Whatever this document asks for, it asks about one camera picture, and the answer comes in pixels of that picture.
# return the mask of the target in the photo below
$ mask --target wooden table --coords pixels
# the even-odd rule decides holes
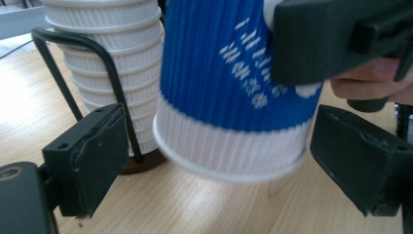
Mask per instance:
[[[62,52],[51,49],[68,78]],[[0,166],[40,165],[41,149],[76,120],[37,51],[0,60],[0,71]],[[349,109],[328,84],[320,102]],[[394,132],[391,104],[362,117]],[[62,217],[58,209],[55,214],[61,233],[402,233],[400,214],[364,217],[309,152],[290,180],[260,184],[214,181],[166,162],[120,175],[89,221]]]

